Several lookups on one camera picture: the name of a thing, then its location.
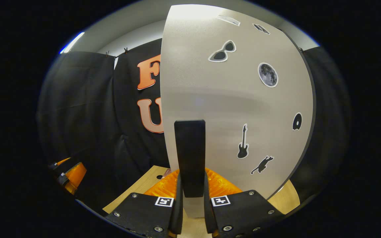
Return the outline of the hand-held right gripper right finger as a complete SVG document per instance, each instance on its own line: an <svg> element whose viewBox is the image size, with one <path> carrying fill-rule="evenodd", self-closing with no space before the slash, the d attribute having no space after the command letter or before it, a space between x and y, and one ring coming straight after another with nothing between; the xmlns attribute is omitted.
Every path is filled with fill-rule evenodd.
<svg viewBox="0 0 381 238"><path fill-rule="evenodd" d="M241 191L206 168L204 215L212 238L255 238L285 215L255 190Z"/></svg>

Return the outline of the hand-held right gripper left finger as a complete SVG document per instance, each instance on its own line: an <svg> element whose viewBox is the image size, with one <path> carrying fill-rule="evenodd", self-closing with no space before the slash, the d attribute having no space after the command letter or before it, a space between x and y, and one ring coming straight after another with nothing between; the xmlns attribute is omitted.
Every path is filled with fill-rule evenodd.
<svg viewBox="0 0 381 238"><path fill-rule="evenodd" d="M183 190L178 170L145 193L130 193L106 217L138 238L177 238L183 224Z"/></svg>

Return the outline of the black door handle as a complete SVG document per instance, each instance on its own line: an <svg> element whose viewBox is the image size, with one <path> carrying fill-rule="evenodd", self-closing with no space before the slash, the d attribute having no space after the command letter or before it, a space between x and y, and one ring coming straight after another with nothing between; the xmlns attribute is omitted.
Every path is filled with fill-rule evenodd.
<svg viewBox="0 0 381 238"><path fill-rule="evenodd" d="M183 193L187 198L203 197L206 127L204 120L174 122L177 158Z"/></svg>

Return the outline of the beige cabinet door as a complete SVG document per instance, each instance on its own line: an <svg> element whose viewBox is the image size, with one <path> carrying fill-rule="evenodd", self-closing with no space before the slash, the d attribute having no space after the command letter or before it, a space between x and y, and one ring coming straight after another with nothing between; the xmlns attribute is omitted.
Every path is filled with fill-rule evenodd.
<svg viewBox="0 0 381 238"><path fill-rule="evenodd" d="M205 167L243 191L270 199L302 165L316 90L306 58L284 31L221 7L173 5L160 78L171 170L179 169L179 120L205 121Z"/></svg>

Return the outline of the black backdrop cloth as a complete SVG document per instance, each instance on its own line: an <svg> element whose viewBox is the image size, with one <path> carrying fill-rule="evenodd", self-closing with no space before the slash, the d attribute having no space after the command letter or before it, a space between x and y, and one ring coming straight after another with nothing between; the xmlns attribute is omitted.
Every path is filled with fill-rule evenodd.
<svg viewBox="0 0 381 238"><path fill-rule="evenodd" d="M103 208L153 166L170 167L165 136L144 128L161 121L159 107L140 112L137 102L160 98L156 84L138 90L138 64L161 53L162 39L114 57L94 52L59 56L44 80L37 125L50 167L67 158L87 170L76 199L105 216ZM303 51L316 86L316 121L311 143L290 180L301 201L318 193L342 163L351 134L351 107L344 79L322 48Z"/></svg>

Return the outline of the narrow ceiling light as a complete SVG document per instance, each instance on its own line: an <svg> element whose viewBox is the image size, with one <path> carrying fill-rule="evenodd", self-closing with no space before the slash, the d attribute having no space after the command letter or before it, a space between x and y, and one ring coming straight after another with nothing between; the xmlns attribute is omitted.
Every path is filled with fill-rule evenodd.
<svg viewBox="0 0 381 238"><path fill-rule="evenodd" d="M71 42L69 42L59 54L68 53L71 51L76 42L85 34L85 32L80 32Z"/></svg>

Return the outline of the row of black cloth clips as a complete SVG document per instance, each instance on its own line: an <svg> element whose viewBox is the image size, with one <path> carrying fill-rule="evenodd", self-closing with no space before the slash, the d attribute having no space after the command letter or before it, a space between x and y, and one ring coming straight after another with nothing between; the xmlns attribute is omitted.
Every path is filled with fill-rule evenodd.
<svg viewBox="0 0 381 238"><path fill-rule="evenodd" d="M114 56L115 58L117 58L119 55L123 53L127 54L128 52L129 52L128 48L124 47L124 48L117 48L115 50L107 50L105 54L108 56Z"/></svg>

